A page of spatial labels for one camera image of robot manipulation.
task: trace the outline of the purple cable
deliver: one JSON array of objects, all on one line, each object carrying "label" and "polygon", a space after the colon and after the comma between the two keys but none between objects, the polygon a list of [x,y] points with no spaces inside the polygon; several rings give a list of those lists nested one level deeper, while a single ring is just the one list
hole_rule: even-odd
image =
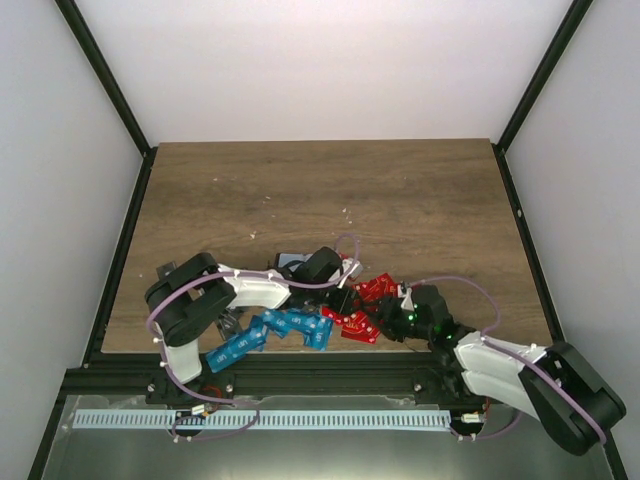
[{"label": "purple cable", "polygon": [[[336,244],[334,248],[337,251],[338,245],[340,244],[340,242],[347,237],[351,238],[355,244],[355,252],[353,254],[353,265],[355,265],[358,261],[358,258],[360,257],[360,242],[358,242],[358,239],[356,238],[355,235],[351,233],[343,233],[336,240]],[[336,280],[332,282],[317,283],[317,284],[294,282],[292,280],[286,280],[284,278],[278,278],[274,276],[271,277],[271,281],[280,283],[283,285],[288,285],[290,287],[306,288],[308,290],[319,290],[322,288],[328,288],[328,287],[332,287],[333,285],[337,285],[342,280],[347,278],[350,273],[351,273],[350,270],[346,270],[340,277],[338,277]],[[167,306],[171,302],[173,302],[179,296],[183,295],[185,292],[199,285],[202,285],[203,283],[207,283],[212,280],[217,280],[218,278],[222,278],[222,277],[233,277],[233,276],[235,276],[234,272],[217,272],[217,273],[212,273],[211,275],[203,275],[202,277],[196,278],[195,280],[183,285],[182,287],[177,289],[175,292],[173,292],[171,295],[169,295],[167,298],[165,298],[162,302],[160,302],[160,304],[156,308],[153,309],[153,311],[147,318],[147,321],[145,322],[145,326],[147,330],[155,338],[161,339],[162,335],[160,334],[160,332],[157,332],[155,328],[153,328],[153,322],[155,321],[156,318],[158,318],[158,315],[160,315],[160,312],[162,312],[165,308],[167,308]],[[251,277],[251,278],[269,278],[270,274],[265,272],[245,271],[245,272],[238,273],[238,276]]]},{"label": "purple cable", "polygon": [[[338,251],[338,245],[340,244],[340,242],[344,238],[347,238],[347,237],[351,238],[353,240],[353,242],[354,242],[354,245],[355,245],[355,252],[353,254],[353,265],[355,265],[358,262],[358,259],[360,257],[360,242],[358,241],[358,239],[356,238],[355,235],[353,235],[352,233],[343,233],[336,240],[334,249],[337,252]],[[252,277],[252,278],[267,278],[267,279],[270,279],[273,282],[277,282],[277,283],[281,283],[281,284],[284,284],[284,285],[288,285],[290,287],[298,287],[298,288],[306,288],[306,289],[309,289],[309,290],[316,290],[316,289],[328,288],[328,287],[331,287],[333,285],[339,284],[342,280],[347,278],[350,273],[351,273],[351,270],[347,269],[336,280],[334,280],[332,282],[319,283],[319,284],[307,284],[307,283],[294,282],[294,281],[291,281],[291,280],[285,280],[283,278],[274,277],[274,276],[271,276],[270,273],[264,273],[264,272],[245,271],[245,272],[239,272],[238,276],[239,277]],[[165,298],[162,302],[160,302],[160,304],[156,308],[154,308],[153,311],[149,314],[149,317],[147,318],[147,321],[145,322],[145,327],[147,328],[147,331],[151,335],[153,335],[154,338],[162,340],[162,334],[160,332],[156,331],[156,329],[153,327],[153,323],[154,323],[155,319],[158,318],[158,315],[160,315],[160,313],[165,308],[167,308],[167,306],[171,302],[175,301],[176,298],[180,297],[181,295],[183,295],[187,291],[191,290],[192,288],[195,288],[195,287],[197,287],[199,285],[202,285],[203,283],[207,283],[207,282],[210,282],[212,280],[217,280],[217,279],[223,278],[223,277],[233,277],[235,275],[236,275],[235,272],[216,272],[216,273],[212,273],[210,275],[203,275],[202,277],[196,278],[195,280],[193,280],[193,281],[183,285],[182,287],[178,288],[175,292],[173,292],[171,295],[169,295],[167,298]],[[251,406],[248,403],[239,402],[237,400],[229,400],[229,399],[226,399],[226,398],[218,398],[218,397],[209,397],[207,395],[202,395],[202,394],[200,394],[198,392],[194,392],[190,388],[187,388],[182,383],[180,383],[180,380],[178,380],[178,378],[174,375],[173,371],[171,370],[171,368],[169,367],[169,364],[167,362],[167,355],[166,355],[164,347],[160,348],[160,358],[162,359],[162,362],[164,362],[164,364],[165,364],[165,370],[167,372],[167,375],[171,379],[171,381],[173,383],[175,383],[176,386],[180,390],[185,392],[187,395],[190,395],[193,398],[197,398],[198,400],[203,400],[205,402],[223,403],[223,404],[227,404],[227,405],[236,405],[236,406]],[[206,438],[203,438],[202,440],[224,438],[224,437],[229,437],[229,436],[232,436],[232,435],[236,435],[238,433],[242,433],[242,432],[248,430],[251,426],[255,425],[255,423],[258,421],[259,418],[260,418],[260,410],[256,408],[255,416],[246,425],[240,427],[237,430],[233,430],[231,432],[226,432],[226,433],[223,433],[221,435],[216,435],[216,436],[213,436],[213,437],[206,437]],[[174,433],[174,438],[176,438],[176,435],[175,435],[175,427],[176,426],[177,426],[177,423],[175,423],[174,426],[172,427],[172,432]]]},{"label": "purple cable", "polygon": [[[238,433],[242,433],[245,432],[247,430],[249,430],[251,427],[253,427],[256,422],[258,421],[258,419],[260,418],[260,411],[256,410],[256,415],[251,419],[251,421],[249,421],[249,423],[247,423],[246,425],[243,425],[240,428],[237,428],[236,430],[231,430],[230,432],[225,432],[225,433],[221,433],[219,435],[212,435],[209,437],[191,437],[192,442],[205,442],[207,440],[219,440],[221,438],[226,438],[226,437],[232,437],[233,435],[237,435]],[[195,415],[189,415],[186,417],[181,417],[181,418],[176,418],[176,421],[173,422],[173,425],[171,425],[171,436],[174,438],[174,440],[176,438],[180,438],[178,433],[176,432],[176,428],[178,428],[178,425],[180,425],[182,422],[185,422],[187,420],[191,420],[191,419],[198,419],[198,420],[202,420],[200,417],[195,416]]]},{"label": "purple cable", "polygon": [[[498,307],[498,303],[489,294],[489,292],[487,292],[484,288],[482,288],[480,285],[478,285],[476,282],[474,282],[470,278],[460,277],[460,276],[457,276],[457,275],[443,275],[443,276],[439,276],[439,277],[427,278],[425,280],[420,280],[418,282],[414,282],[414,283],[411,284],[411,286],[413,287],[413,286],[417,286],[417,285],[423,285],[425,283],[437,282],[437,281],[440,281],[440,280],[454,280],[454,281],[466,283],[467,285],[471,285],[476,290],[478,290],[482,295],[484,295],[485,298],[487,300],[489,300],[489,303],[491,304],[491,306],[493,307],[494,311],[496,312],[496,321],[492,325],[489,325],[488,327],[485,327],[480,331],[480,340],[482,341],[482,343],[485,344],[489,348],[493,348],[494,350],[496,350],[496,351],[498,351],[498,352],[500,352],[500,353],[502,353],[504,355],[507,355],[507,356],[509,356],[509,357],[511,357],[511,358],[523,363],[525,366],[527,366],[529,369],[531,369],[531,371],[533,371],[547,385],[549,385],[549,387],[554,392],[556,392],[558,395],[560,395],[560,397],[565,402],[567,402],[569,404],[569,406],[571,408],[573,408],[576,411],[576,413],[578,415],[580,415],[584,419],[585,422],[587,422],[587,424],[589,424],[589,426],[591,428],[593,428],[593,430],[598,435],[598,438],[599,438],[600,443],[602,445],[604,445],[607,442],[607,436],[605,435],[605,433],[602,430],[602,428],[600,428],[600,425],[598,425],[598,423],[593,419],[593,417],[591,415],[589,415],[589,413],[587,413],[587,411],[584,408],[582,408],[578,404],[578,402],[576,402],[573,398],[571,398],[569,396],[569,394],[567,394],[567,392],[565,392],[560,386],[558,386],[558,384],[556,384],[556,382],[547,373],[545,373],[540,367],[535,365],[530,360],[527,360],[522,355],[518,355],[517,353],[512,352],[511,350],[507,350],[506,348],[502,348],[499,345],[496,345],[491,340],[488,340],[486,338],[487,333],[495,330],[496,328],[498,328],[500,326],[500,323],[502,322],[502,315],[500,313],[500,308]],[[497,436],[498,434],[502,434],[503,432],[506,433],[506,431],[511,430],[511,427],[513,425],[515,425],[516,423],[517,422],[514,420],[514,422],[512,424],[510,424],[509,426],[507,426],[506,428],[504,428],[500,432],[496,432],[495,434],[492,434],[491,436],[493,438],[495,438],[495,436]]]}]

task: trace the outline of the purple wire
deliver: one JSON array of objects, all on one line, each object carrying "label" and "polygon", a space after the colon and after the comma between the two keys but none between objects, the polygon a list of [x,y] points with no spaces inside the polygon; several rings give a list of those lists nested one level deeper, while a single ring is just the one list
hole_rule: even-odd
[{"label": "purple wire", "polygon": [[490,340],[487,340],[483,336],[480,338],[482,339],[482,342],[487,347],[491,347],[500,353],[508,355],[511,358],[515,358],[519,362],[522,362],[527,367],[529,367],[529,369],[531,369],[536,375],[538,375],[544,381],[544,383],[549,385],[549,387],[551,387],[553,391],[555,391],[558,395],[560,395],[560,397],[562,397],[562,399],[565,402],[567,402],[569,406],[573,408],[576,411],[576,413],[580,415],[584,419],[584,421],[589,424],[591,428],[593,428],[593,430],[598,435],[598,438],[600,439],[600,443],[602,445],[607,443],[607,436],[605,435],[602,428],[600,428],[600,425],[598,425],[598,422],[596,422],[593,419],[593,417],[589,415],[587,411],[578,404],[578,402],[576,402],[573,398],[571,398],[567,392],[565,392],[561,387],[559,387],[558,384],[556,384],[556,382],[549,375],[547,375],[540,367],[538,367],[532,361],[524,358],[523,356],[518,355],[517,353],[512,352],[510,350],[507,350],[506,348],[502,348],[499,345],[496,345],[495,343],[491,342]]},{"label": "purple wire", "polygon": [[[357,261],[358,261],[358,258],[360,257],[360,242],[358,241],[358,239],[356,238],[355,235],[353,235],[352,233],[343,233],[342,235],[340,235],[338,237],[338,239],[336,240],[335,249],[337,251],[337,248],[338,248],[338,245],[340,244],[340,242],[344,238],[347,238],[347,237],[351,238],[353,240],[354,244],[355,244],[355,253],[353,254],[353,265],[355,265],[357,263]],[[306,288],[306,289],[309,289],[309,290],[319,290],[319,289],[322,289],[322,288],[328,288],[328,287],[332,287],[334,285],[337,285],[342,280],[347,278],[350,273],[351,273],[350,270],[346,270],[340,277],[338,277],[336,280],[334,280],[332,282],[316,283],[316,284],[294,282],[292,280],[286,280],[284,278],[279,278],[279,277],[275,277],[275,276],[271,277],[271,281],[272,282],[276,282],[276,283],[280,283],[280,284],[283,284],[283,285],[288,285],[290,287]],[[145,326],[146,326],[147,330],[154,337],[156,337],[158,339],[161,339],[162,335],[160,334],[160,332],[156,331],[155,328],[153,328],[153,322],[155,321],[156,318],[158,318],[158,315],[160,315],[160,312],[162,312],[165,308],[167,308],[167,306],[171,302],[173,302],[176,298],[178,298],[179,296],[183,295],[184,293],[186,293],[187,291],[191,290],[192,288],[198,287],[198,286],[202,285],[203,283],[207,283],[207,282],[210,282],[212,280],[217,280],[217,279],[222,278],[222,277],[233,277],[233,276],[235,276],[234,272],[216,272],[216,273],[212,273],[210,275],[203,275],[202,277],[196,278],[195,280],[193,280],[193,281],[183,285],[182,287],[178,288],[175,292],[173,292],[171,295],[169,295],[167,298],[165,298],[162,302],[160,302],[160,304],[156,308],[153,309],[153,311],[151,312],[151,314],[147,318],[147,321],[145,322]],[[238,273],[238,277],[269,278],[269,276],[270,276],[270,274],[269,273],[265,273],[265,272],[245,271],[245,272]]]},{"label": "purple wire", "polygon": [[[411,284],[411,286],[413,287],[413,286],[417,286],[417,285],[423,285],[425,283],[437,282],[437,281],[440,281],[440,280],[454,280],[454,281],[466,283],[467,285],[471,285],[476,290],[478,290],[482,295],[484,295],[485,298],[487,300],[489,300],[489,303],[491,304],[491,306],[493,307],[494,311],[496,312],[496,321],[492,325],[489,325],[488,327],[485,327],[480,331],[480,340],[482,341],[482,343],[485,344],[487,347],[493,348],[494,350],[496,350],[496,351],[498,351],[498,352],[500,352],[500,353],[502,353],[504,355],[507,355],[507,356],[509,356],[509,357],[511,357],[511,358],[523,363],[524,365],[526,365],[529,369],[531,369],[531,371],[533,371],[536,375],[538,375],[547,385],[549,385],[549,387],[554,392],[556,392],[558,395],[560,395],[560,397],[565,402],[567,402],[569,404],[569,406],[571,408],[573,408],[576,411],[576,413],[578,415],[580,415],[584,419],[584,421],[589,424],[589,426],[591,428],[593,428],[593,430],[598,435],[598,438],[599,438],[600,443],[602,445],[604,445],[607,442],[607,436],[605,435],[605,433],[602,430],[602,428],[600,428],[600,425],[598,425],[598,423],[593,419],[593,417],[591,415],[589,415],[587,413],[587,411],[578,404],[578,402],[576,402],[573,398],[571,398],[569,396],[569,394],[567,392],[565,392],[560,386],[558,386],[558,384],[556,384],[556,382],[546,372],[544,372],[540,367],[538,367],[537,365],[535,365],[533,362],[531,362],[530,360],[526,359],[522,355],[519,355],[519,354],[517,354],[515,352],[512,352],[511,350],[507,350],[506,348],[502,348],[499,345],[496,345],[491,340],[486,338],[487,333],[495,330],[496,328],[498,328],[500,326],[500,323],[502,323],[502,314],[500,312],[500,308],[498,307],[498,303],[489,294],[489,292],[487,292],[484,288],[482,288],[480,285],[478,285],[476,282],[474,282],[470,278],[461,277],[461,276],[457,276],[457,275],[443,275],[443,276],[439,276],[439,277],[431,277],[431,278],[427,278],[425,280],[420,280],[418,282],[414,282],[414,283]],[[496,432],[496,434],[491,434],[492,438],[495,438],[495,436],[497,436],[497,434],[502,434],[503,432],[506,433],[507,431],[511,430],[512,426],[514,426],[516,423],[517,422],[514,420],[509,426],[505,427],[500,432]]]},{"label": "purple wire", "polygon": [[[358,241],[358,239],[356,238],[356,236],[354,234],[352,234],[352,233],[343,233],[336,240],[335,247],[334,247],[336,252],[338,251],[338,246],[339,246],[340,242],[344,238],[351,238],[353,240],[354,245],[355,245],[355,252],[353,254],[353,263],[352,263],[352,265],[355,266],[355,264],[358,262],[358,259],[360,257],[360,242]],[[351,273],[351,269],[347,269],[336,280],[334,280],[332,282],[319,283],[319,284],[307,284],[307,283],[294,282],[294,281],[291,281],[291,280],[286,280],[286,279],[283,279],[283,278],[278,278],[278,277],[275,277],[275,276],[271,276],[271,274],[264,273],[264,272],[245,271],[245,272],[239,272],[238,276],[239,277],[251,277],[251,278],[267,278],[267,279],[270,279],[272,282],[288,285],[290,287],[298,287],[298,288],[306,288],[306,289],[309,289],[309,290],[317,290],[317,289],[332,287],[333,285],[339,284],[342,280],[347,278],[350,273]],[[207,283],[207,282],[210,282],[212,280],[217,280],[217,279],[223,278],[223,277],[234,277],[235,275],[236,275],[235,272],[216,272],[216,273],[212,273],[210,275],[203,275],[202,277],[199,277],[199,278],[197,278],[197,279],[195,279],[195,280],[183,285],[182,287],[178,288],[175,292],[173,292],[171,295],[169,295],[167,298],[165,298],[162,302],[160,302],[160,304],[156,308],[154,308],[153,311],[149,314],[149,317],[147,318],[147,321],[145,322],[145,327],[147,328],[147,331],[151,335],[153,335],[155,338],[157,338],[159,340],[162,340],[162,334],[160,332],[158,332],[154,328],[153,323],[154,323],[155,319],[158,318],[158,315],[160,315],[160,313],[165,308],[167,308],[167,306],[171,302],[175,301],[178,297],[180,297],[184,293],[188,292],[192,288],[195,288],[195,287],[197,287],[199,285],[202,285],[203,283]],[[236,406],[252,406],[252,405],[250,405],[248,403],[240,402],[238,400],[229,400],[229,399],[226,399],[226,398],[210,397],[210,396],[207,396],[207,395],[202,395],[202,394],[200,394],[198,392],[194,392],[190,388],[185,387],[180,382],[180,380],[178,380],[178,378],[174,375],[173,371],[169,367],[169,363],[167,362],[167,354],[165,352],[164,346],[160,348],[160,358],[162,359],[162,361],[165,364],[165,370],[167,372],[168,377],[171,379],[171,381],[173,383],[176,384],[176,386],[180,390],[185,392],[187,395],[190,395],[193,398],[197,398],[198,400],[203,400],[205,402],[223,403],[223,404],[227,404],[227,405],[236,405]],[[246,425],[240,427],[237,430],[233,430],[231,432],[226,432],[226,433],[223,433],[221,435],[216,435],[216,436],[213,436],[213,437],[206,437],[206,438],[203,438],[202,440],[212,440],[212,439],[216,439],[216,438],[230,437],[232,435],[236,435],[238,433],[242,433],[242,432],[248,430],[249,428],[251,428],[253,425],[255,425],[255,423],[259,420],[259,418],[260,418],[260,409],[256,408],[255,416]],[[176,426],[177,426],[177,422],[174,423],[174,425],[172,427],[172,432],[174,433],[174,438],[176,436],[175,435],[175,427]]]},{"label": "purple wire", "polygon": [[[258,421],[259,418],[260,418],[260,410],[256,410],[256,415],[249,421],[249,423],[247,423],[246,425],[243,425],[240,428],[237,428],[235,430],[231,430],[230,432],[221,433],[219,435],[212,435],[212,436],[207,436],[207,437],[191,437],[191,441],[192,442],[205,442],[207,440],[219,440],[221,438],[232,437],[233,435],[237,435],[238,433],[242,433],[242,432],[245,432],[245,431],[249,430],[251,427],[253,427],[256,424],[256,422]],[[176,418],[176,421],[173,422],[173,425],[171,425],[171,436],[174,439],[175,438],[180,438],[178,436],[178,433],[176,432],[176,428],[178,428],[178,425],[180,425],[182,422],[187,421],[187,420],[191,420],[191,419],[202,420],[200,417],[198,417],[196,415],[189,415],[189,416],[186,416],[186,417]]]}]

